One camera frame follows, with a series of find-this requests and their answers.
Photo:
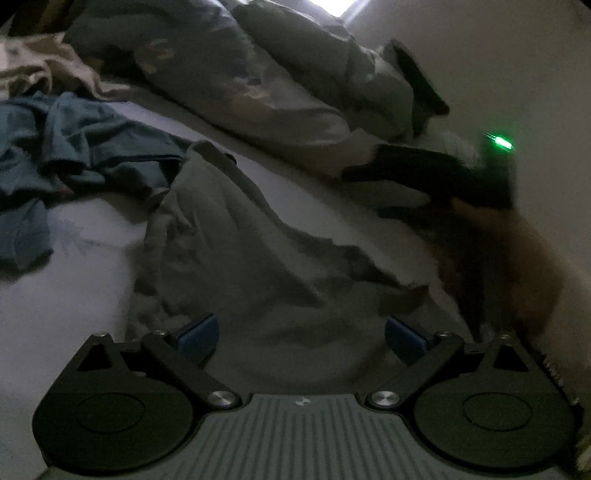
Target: blue cloth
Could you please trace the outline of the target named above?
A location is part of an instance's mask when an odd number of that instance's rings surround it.
[[[0,102],[0,268],[52,252],[46,206],[104,190],[166,192],[190,142],[73,93]]]

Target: bright light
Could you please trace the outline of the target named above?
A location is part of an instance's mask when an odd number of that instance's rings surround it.
[[[507,150],[513,150],[513,144],[508,140],[505,140],[503,137],[495,137],[492,141],[500,147],[506,148]]]
[[[324,8],[333,17],[340,17],[353,5],[355,0],[311,0],[313,4]]]

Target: ribbed surface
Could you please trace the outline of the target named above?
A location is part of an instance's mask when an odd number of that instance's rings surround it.
[[[82,479],[50,469],[45,480]],[[362,408],[353,395],[255,395],[211,414],[176,456],[119,480],[478,480],[443,464],[402,419]],[[566,480],[550,469],[521,480]]]

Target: white bed sheet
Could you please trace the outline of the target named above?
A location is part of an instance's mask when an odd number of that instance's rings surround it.
[[[129,118],[190,140],[210,139],[233,153],[288,224],[363,248],[403,283],[431,285],[435,301],[461,323],[441,289],[436,265],[405,225],[378,219],[322,182],[214,129],[183,108],[142,92],[113,107]],[[415,202],[416,197],[399,199]],[[0,479],[33,479],[44,469],[31,432],[38,402],[92,333],[121,340],[147,216],[117,194],[50,210],[54,254],[37,271],[0,275]]]

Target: white wall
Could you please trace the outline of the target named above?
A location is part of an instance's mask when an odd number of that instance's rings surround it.
[[[591,275],[591,20],[536,90],[516,144],[519,208]]]
[[[466,138],[514,126],[579,22],[571,0],[370,0],[348,24],[367,47],[396,37]]]

